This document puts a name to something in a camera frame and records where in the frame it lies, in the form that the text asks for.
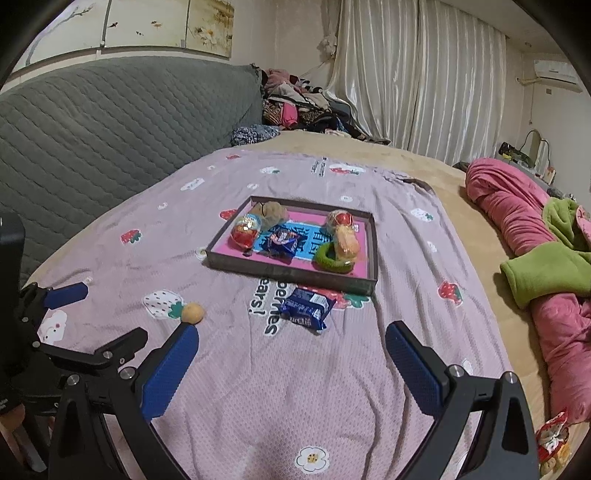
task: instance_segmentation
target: blue snack wrapper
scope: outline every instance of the blue snack wrapper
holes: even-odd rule
[[[326,330],[324,319],[335,303],[336,300],[331,300],[324,295],[296,288],[281,304],[279,311],[282,316],[288,316],[292,322],[321,332]]]
[[[289,228],[278,228],[269,236],[263,250],[266,250],[271,255],[291,259],[295,257],[299,240],[299,233],[295,233]]]

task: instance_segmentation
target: green ring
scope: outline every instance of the green ring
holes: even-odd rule
[[[322,244],[316,250],[314,254],[314,262],[318,264],[322,270],[328,270],[334,273],[349,273],[355,267],[355,262],[351,260],[336,260],[328,256],[332,250],[333,255],[335,254],[335,246],[333,242],[327,242]]]

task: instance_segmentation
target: blue gripper pad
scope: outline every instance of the blue gripper pad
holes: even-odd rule
[[[67,285],[55,290],[49,290],[43,301],[43,306],[55,310],[64,305],[81,301],[88,295],[88,287],[82,282]]]
[[[141,411],[147,422],[160,417],[173,399],[199,348],[199,334],[188,323],[142,388]]]
[[[422,348],[423,346],[411,333],[412,340],[417,344],[413,346],[401,329],[398,328],[397,324],[400,323],[406,328],[403,322],[394,322],[388,325],[386,329],[386,349],[418,407],[425,415],[437,419],[443,411],[441,384],[416,350],[416,348]]]

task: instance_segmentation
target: metal screw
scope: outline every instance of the metal screw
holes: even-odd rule
[[[67,383],[69,386],[73,387],[80,381],[80,375],[72,374],[68,377]]]
[[[129,380],[130,378],[133,378],[134,375],[135,375],[135,368],[134,367],[125,367],[124,369],[121,370],[121,372],[119,372],[119,376],[123,380]]]
[[[464,376],[464,369],[460,365],[452,365],[449,368],[452,377],[460,378]]]
[[[513,372],[507,372],[505,374],[505,380],[507,380],[510,384],[517,383],[519,378]]]

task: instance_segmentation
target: brown plush toy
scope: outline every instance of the brown plush toy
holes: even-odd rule
[[[287,209],[279,202],[257,203],[249,213],[257,215],[262,222],[262,232],[266,232],[275,225],[285,223],[290,219]]]
[[[195,325],[205,317],[205,309],[198,303],[187,303],[181,312],[181,321]]]

